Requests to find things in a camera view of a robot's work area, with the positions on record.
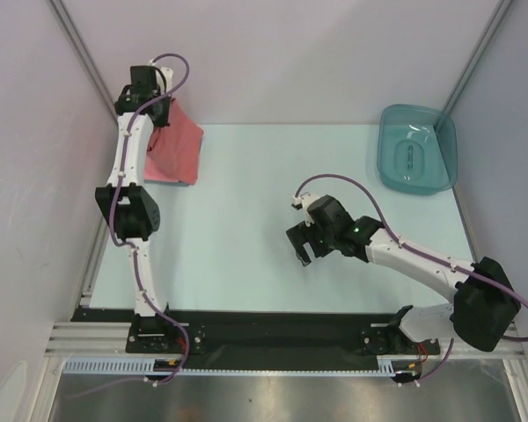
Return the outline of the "red t shirt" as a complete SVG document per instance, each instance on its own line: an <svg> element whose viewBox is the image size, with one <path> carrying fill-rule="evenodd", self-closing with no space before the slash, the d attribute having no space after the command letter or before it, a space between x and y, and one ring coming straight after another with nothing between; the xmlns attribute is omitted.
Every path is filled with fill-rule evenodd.
<svg viewBox="0 0 528 422"><path fill-rule="evenodd" d="M182 110L177 99L173 99L169 113L169 126L157 127L151 137L146 157L150 157L167 176L178 179L177 158L180 139L188 134L203 131Z"/></svg>

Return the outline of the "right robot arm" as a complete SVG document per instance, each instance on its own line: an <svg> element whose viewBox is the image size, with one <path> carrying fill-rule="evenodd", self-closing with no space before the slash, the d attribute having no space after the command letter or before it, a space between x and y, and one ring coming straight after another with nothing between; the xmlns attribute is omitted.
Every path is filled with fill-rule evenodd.
<svg viewBox="0 0 528 422"><path fill-rule="evenodd" d="M519 300L509 294L505 272L491 258L472 263L463 274L451 258L393 237L381 221L369 216L353 219L330 195L305 193L294 198L292 206L304 212L304 220L286 235L303 266L338 251L347 258L390 268L446 300L430 307L408 305L397 312L388 341L399 353L437 338L460 338L490 353L521 308Z"/></svg>

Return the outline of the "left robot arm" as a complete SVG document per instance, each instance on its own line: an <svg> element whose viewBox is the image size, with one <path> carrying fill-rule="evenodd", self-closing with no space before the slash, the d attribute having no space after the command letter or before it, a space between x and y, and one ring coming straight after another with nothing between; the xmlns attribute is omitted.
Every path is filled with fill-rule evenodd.
<svg viewBox="0 0 528 422"><path fill-rule="evenodd" d="M95 190L113 245L124 249L130 261L135 319L150 324L164 312L167 300L155 287L150 260L150 240L159 229L161 216L157 202L144 186L144 170L151 134L168 116L169 99L160 104L155 101L166 88L165 77L157 67L130 68L130 83L114 103L118 124L114 164L106 184Z"/></svg>

